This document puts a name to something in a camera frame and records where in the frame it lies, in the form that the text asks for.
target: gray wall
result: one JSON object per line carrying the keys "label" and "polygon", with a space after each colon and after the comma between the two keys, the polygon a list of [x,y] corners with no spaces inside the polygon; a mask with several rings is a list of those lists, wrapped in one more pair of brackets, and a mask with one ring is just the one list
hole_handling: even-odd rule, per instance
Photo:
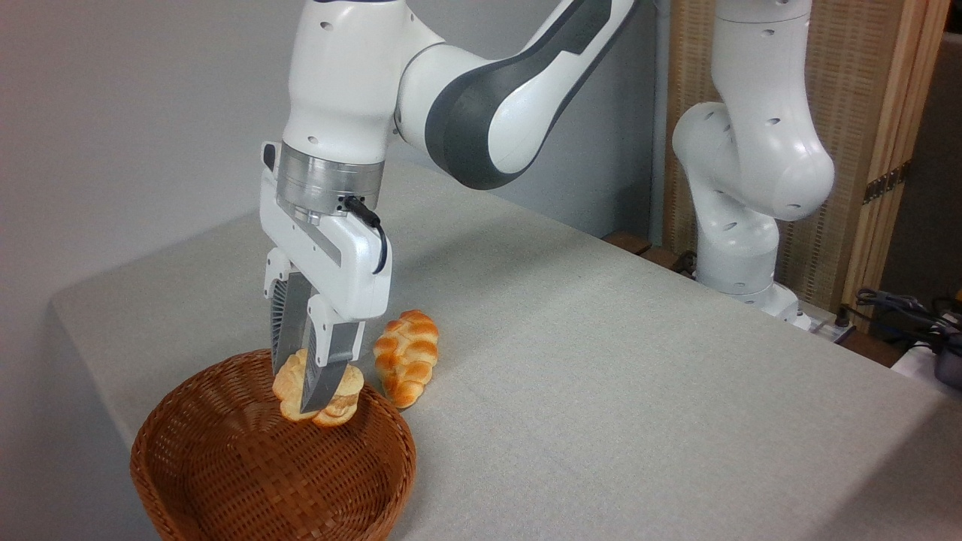
{"label": "gray wall", "polygon": [[[496,58],[521,47],[555,0],[411,4],[451,42]],[[43,411],[59,358],[46,307],[63,287],[255,208],[256,152],[287,117],[300,8],[300,0],[0,3],[0,538],[135,538],[142,527],[111,516],[127,511],[104,497],[111,487],[129,495],[125,450],[97,465],[78,456],[58,477],[39,458],[40,448],[101,438],[74,426],[74,439],[58,441],[58,430],[44,428],[47,414],[65,414]],[[644,233],[653,19],[644,2],[539,161],[500,195],[595,235]],[[423,162],[402,145],[392,154]],[[78,410],[96,410],[94,387],[74,387]],[[86,492],[83,475],[99,479]],[[63,505],[75,512],[54,510]],[[72,529],[69,517],[81,514],[88,529]]]}
{"label": "gray wall", "polygon": [[[962,5],[958,7],[962,15]],[[958,24],[962,25],[962,16]],[[944,34],[881,289],[928,305],[962,290],[962,34]]]}

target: wooden folding screen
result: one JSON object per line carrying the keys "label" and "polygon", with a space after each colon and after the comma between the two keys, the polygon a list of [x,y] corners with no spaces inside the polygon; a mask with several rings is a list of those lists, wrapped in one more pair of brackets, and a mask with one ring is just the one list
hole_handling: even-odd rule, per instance
{"label": "wooden folding screen", "polygon": [[[806,84],[835,160],[832,195],[812,217],[780,223],[776,279],[828,310],[878,287],[949,0],[814,0]],[[711,82],[714,0],[671,7],[665,239],[696,248],[695,212],[671,130],[689,107],[718,100]]]}

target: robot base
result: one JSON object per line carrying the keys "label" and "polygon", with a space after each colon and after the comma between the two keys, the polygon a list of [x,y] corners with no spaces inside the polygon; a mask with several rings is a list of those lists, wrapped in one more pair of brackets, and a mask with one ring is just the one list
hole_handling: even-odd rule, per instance
{"label": "robot base", "polygon": [[772,283],[771,286],[758,293],[729,296],[744,304],[750,304],[770,316],[791,323],[800,329],[811,329],[812,319],[801,311],[801,307],[798,305],[798,297],[781,284]]}

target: bread roll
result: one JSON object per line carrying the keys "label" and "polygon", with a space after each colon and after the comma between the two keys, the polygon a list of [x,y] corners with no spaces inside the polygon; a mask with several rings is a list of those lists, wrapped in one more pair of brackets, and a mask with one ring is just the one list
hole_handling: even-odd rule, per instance
{"label": "bread roll", "polygon": [[288,357],[274,377],[272,390],[281,401],[281,415],[289,421],[307,421],[323,428],[340,426],[350,421],[358,409],[358,396],[364,387],[364,375],[353,365],[347,365],[344,376],[334,397],[327,407],[318,411],[300,412],[301,396],[304,392],[304,368],[307,366],[307,350],[301,349]]}
{"label": "bread roll", "polygon": [[420,310],[404,312],[385,326],[374,356],[388,399],[398,408],[411,407],[438,364],[438,327]]}

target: brown woven basket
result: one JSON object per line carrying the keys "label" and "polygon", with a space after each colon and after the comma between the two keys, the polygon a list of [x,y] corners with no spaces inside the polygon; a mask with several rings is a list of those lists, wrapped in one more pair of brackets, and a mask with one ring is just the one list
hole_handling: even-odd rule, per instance
{"label": "brown woven basket", "polygon": [[140,428],[130,472],[165,540],[385,539],[411,494],[415,445],[365,385],[346,425],[281,417],[269,350],[174,389]]}

